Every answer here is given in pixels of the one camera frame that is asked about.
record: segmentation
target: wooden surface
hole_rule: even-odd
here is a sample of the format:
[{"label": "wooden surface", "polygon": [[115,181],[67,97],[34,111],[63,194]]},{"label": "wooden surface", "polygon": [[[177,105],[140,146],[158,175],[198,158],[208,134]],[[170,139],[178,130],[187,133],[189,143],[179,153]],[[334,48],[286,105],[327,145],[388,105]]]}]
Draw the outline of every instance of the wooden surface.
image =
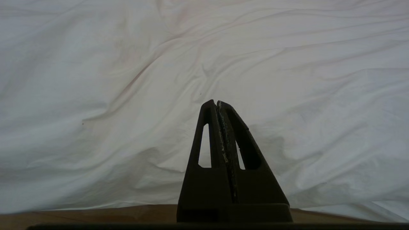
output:
[{"label": "wooden surface", "polygon": [[[144,205],[125,208],[43,211],[0,215],[1,230],[23,230],[40,223],[176,223],[176,205]],[[291,210],[296,223],[368,223],[359,219]]]}]

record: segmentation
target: white sheet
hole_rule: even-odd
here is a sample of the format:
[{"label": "white sheet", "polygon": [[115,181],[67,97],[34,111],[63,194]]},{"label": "white sheet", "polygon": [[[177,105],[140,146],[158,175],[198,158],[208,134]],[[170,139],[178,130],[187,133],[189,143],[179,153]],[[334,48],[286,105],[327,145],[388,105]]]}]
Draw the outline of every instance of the white sheet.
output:
[{"label": "white sheet", "polygon": [[215,99],[292,207],[408,221],[408,23],[408,1],[2,1],[0,213],[177,203]]}]

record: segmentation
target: white backdrop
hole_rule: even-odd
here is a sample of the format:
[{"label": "white backdrop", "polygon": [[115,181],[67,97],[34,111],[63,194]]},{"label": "white backdrop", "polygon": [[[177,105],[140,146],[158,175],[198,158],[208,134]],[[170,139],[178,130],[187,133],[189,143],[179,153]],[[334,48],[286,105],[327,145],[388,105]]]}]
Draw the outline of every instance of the white backdrop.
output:
[{"label": "white backdrop", "polygon": [[408,221],[408,26],[409,1],[3,0],[0,213],[177,203],[214,99],[292,207]]}]

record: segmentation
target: wrinkled white fabric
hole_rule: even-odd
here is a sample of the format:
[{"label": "wrinkled white fabric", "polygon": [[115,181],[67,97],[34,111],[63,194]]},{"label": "wrinkled white fabric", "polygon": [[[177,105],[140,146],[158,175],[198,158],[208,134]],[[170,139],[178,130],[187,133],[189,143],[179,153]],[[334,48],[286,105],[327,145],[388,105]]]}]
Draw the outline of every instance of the wrinkled white fabric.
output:
[{"label": "wrinkled white fabric", "polygon": [[214,99],[292,207],[408,221],[408,26],[404,0],[2,1],[0,213],[177,203]]}]

